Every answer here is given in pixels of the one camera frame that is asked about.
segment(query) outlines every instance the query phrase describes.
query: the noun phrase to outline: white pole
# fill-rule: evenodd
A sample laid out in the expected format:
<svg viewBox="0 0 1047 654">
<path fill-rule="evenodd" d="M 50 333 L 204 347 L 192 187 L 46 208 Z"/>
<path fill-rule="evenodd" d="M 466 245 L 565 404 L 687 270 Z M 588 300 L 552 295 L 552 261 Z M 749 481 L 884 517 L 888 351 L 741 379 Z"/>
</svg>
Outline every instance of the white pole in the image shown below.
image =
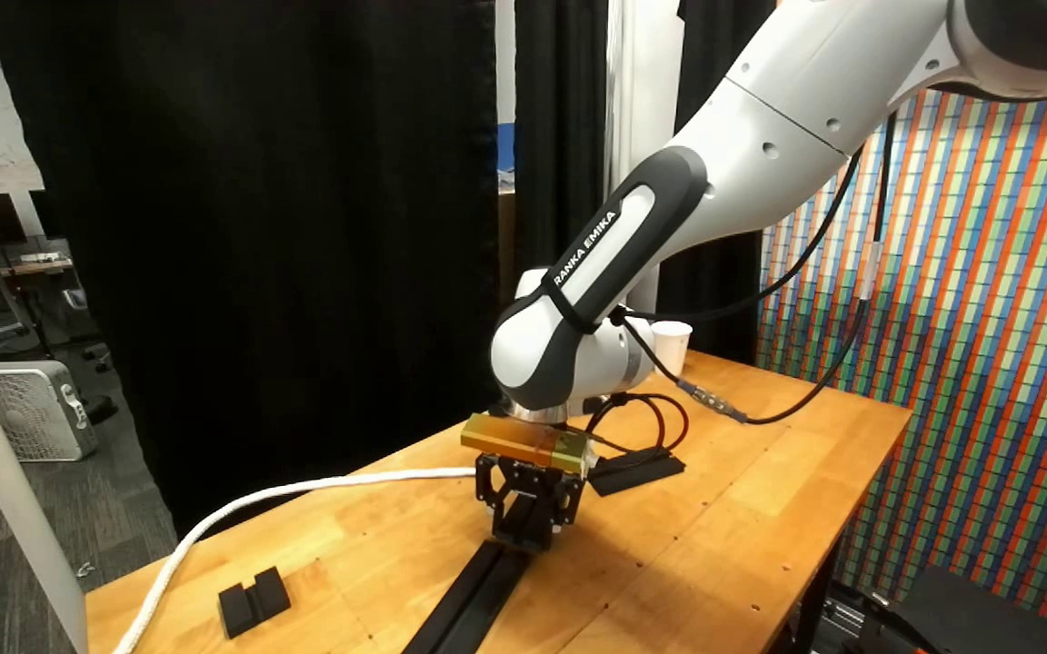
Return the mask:
<svg viewBox="0 0 1047 654">
<path fill-rule="evenodd" d="M 0 423 L 0 512 L 30 570 L 37 572 L 55 617 L 62 621 L 66 635 L 73 640 L 77 650 L 89 650 L 83 588 L 45 517 L 45 503 L 26 481 L 26 473 L 4 437 L 4 423 Z"/>
</svg>

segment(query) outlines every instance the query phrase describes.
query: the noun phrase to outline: wooden tabletop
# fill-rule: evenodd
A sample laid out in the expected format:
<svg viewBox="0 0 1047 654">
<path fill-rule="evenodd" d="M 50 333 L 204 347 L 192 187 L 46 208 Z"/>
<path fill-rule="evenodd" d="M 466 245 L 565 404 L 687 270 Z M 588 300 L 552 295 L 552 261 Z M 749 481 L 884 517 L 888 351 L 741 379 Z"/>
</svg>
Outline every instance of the wooden tabletop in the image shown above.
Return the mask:
<svg viewBox="0 0 1047 654">
<path fill-rule="evenodd" d="M 687 379 L 749 414 L 810 389 L 697 351 Z M 908 423 L 904 408 L 831 389 L 766 427 L 687 411 L 687 473 L 610 498 L 587 491 L 577 523 L 532 561 L 482 650 L 762 650 Z M 642 408 L 601 423 L 635 448 L 650 427 Z M 371 469 L 473 458 L 456 423 Z M 200 541 L 142 650 L 401 650 L 489 529 L 470 478 L 306 492 Z M 92 650 L 112 650 L 155 566 L 89 597 Z M 284 572 L 290 611 L 229 643 L 217 593 L 267 566 Z"/>
</svg>

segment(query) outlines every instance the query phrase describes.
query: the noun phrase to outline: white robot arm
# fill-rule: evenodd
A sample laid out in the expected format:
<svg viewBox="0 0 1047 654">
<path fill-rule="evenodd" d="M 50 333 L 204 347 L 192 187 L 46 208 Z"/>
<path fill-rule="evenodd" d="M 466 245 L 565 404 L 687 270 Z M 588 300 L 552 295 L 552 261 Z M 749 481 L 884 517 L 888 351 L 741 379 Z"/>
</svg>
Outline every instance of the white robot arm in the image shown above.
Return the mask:
<svg viewBox="0 0 1047 654">
<path fill-rule="evenodd" d="M 783 220 L 908 93 L 954 83 L 1047 99 L 1047 0 L 993 2 L 783 0 L 697 117 L 607 197 L 550 271 L 519 282 L 491 341 L 503 393 L 522 416 L 566 416 L 635 383 L 650 360 L 602 317 L 641 277 Z"/>
</svg>

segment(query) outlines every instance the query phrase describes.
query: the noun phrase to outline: white cable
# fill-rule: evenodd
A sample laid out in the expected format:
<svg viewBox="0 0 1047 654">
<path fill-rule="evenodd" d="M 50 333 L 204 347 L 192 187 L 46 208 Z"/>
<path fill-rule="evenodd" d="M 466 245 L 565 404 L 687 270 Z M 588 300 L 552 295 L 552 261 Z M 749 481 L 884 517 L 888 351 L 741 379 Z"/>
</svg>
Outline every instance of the white cable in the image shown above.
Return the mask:
<svg viewBox="0 0 1047 654">
<path fill-rule="evenodd" d="M 204 536 L 204 529 L 210 529 L 217 520 L 224 520 L 229 512 L 244 507 L 244 503 L 258 503 L 267 498 L 289 498 L 289 492 L 308 492 L 308 491 L 336 491 L 336 488 L 378 488 L 378 481 L 409 481 L 409 478 L 470 478 L 475 475 L 473 466 L 452 466 L 452 469 L 392 469 L 392 473 L 358 473 L 358 475 L 329 475 L 329 478 L 301 478 L 301 481 L 284 481 L 284 488 L 267 488 L 256 492 L 244 492 L 223 507 L 213 507 L 210 517 L 204 517 L 178 543 L 175 552 L 164 558 L 152 588 L 146 593 L 135 621 L 126 623 L 126 633 L 117 643 L 117 654 L 131 654 L 135 643 L 146 635 L 172 572 L 184 561 L 189 547 Z"/>
</svg>

